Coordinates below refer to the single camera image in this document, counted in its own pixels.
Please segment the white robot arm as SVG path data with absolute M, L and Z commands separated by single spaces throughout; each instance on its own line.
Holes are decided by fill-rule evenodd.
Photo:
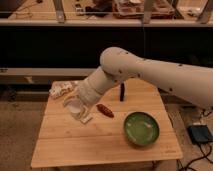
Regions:
M 130 78 L 142 79 L 201 109 L 213 111 L 213 68 L 145 59 L 109 47 L 100 55 L 100 66 L 63 100 L 74 114 L 89 114 L 107 91 Z

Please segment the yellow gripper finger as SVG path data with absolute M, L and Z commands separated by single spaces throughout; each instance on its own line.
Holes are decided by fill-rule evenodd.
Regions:
M 66 106 L 68 103 L 70 103 L 71 100 L 75 99 L 77 95 L 73 94 L 68 94 L 64 100 L 63 100 L 63 106 Z
M 76 115 L 74 116 L 74 118 L 75 118 L 76 120 L 80 120 L 80 119 L 82 119 L 82 118 L 85 118 L 85 117 L 88 115 L 88 113 L 89 113 L 88 107 L 87 107 L 87 106 L 83 106 L 82 109 L 81 109 L 81 112 L 78 113 L 78 114 L 76 114 Z

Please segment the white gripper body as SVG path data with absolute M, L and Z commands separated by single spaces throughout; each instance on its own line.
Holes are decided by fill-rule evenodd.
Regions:
M 96 104 L 102 98 L 102 95 L 92 88 L 87 79 L 78 84 L 76 92 L 84 104 Z

